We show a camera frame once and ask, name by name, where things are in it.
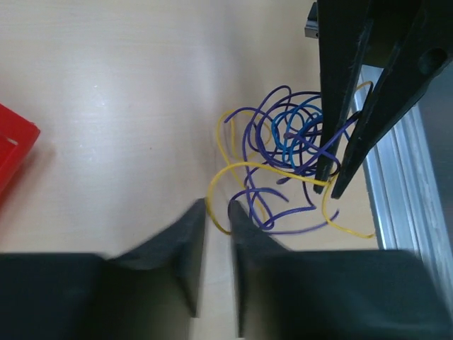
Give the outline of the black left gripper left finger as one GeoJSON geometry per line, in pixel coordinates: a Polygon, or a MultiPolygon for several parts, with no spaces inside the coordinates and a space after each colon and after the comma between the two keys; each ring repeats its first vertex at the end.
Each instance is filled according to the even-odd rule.
{"type": "Polygon", "coordinates": [[[2,339],[188,339],[197,315],[206,207],[107,259],[3,253],[2,339]]]}

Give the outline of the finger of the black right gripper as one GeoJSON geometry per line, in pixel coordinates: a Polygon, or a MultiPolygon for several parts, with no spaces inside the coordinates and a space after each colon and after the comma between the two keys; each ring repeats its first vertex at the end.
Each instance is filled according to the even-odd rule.
{"type": "MultiPolygon", "coordinates": [[[[356,83],[374,25],[372,1],[318,1],[319,61],[323,132],[321,145],[336,154],[334,135],[346,123],[356,83]]],[[[374,145],[374,131],[369,126],[368,95],[364,110],[358,115],[356,131],[349,141],[333,194],[342,194],[374,145]]]]}
{"type": "Polygon", "coordinates": [[[373,95],[373,148],[452,61],[452,2],[372,2],[374,25],[362,65],[383,69],[367,94],[373,95]]]}

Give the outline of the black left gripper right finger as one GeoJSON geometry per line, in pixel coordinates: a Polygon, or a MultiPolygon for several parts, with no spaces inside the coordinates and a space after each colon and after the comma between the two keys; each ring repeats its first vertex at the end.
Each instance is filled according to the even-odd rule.
{"type": "Polygon", "coordinates": [[[404,250],[292,251],[231,201],[242,339],[451,339],[423,262],[404,250]]]}

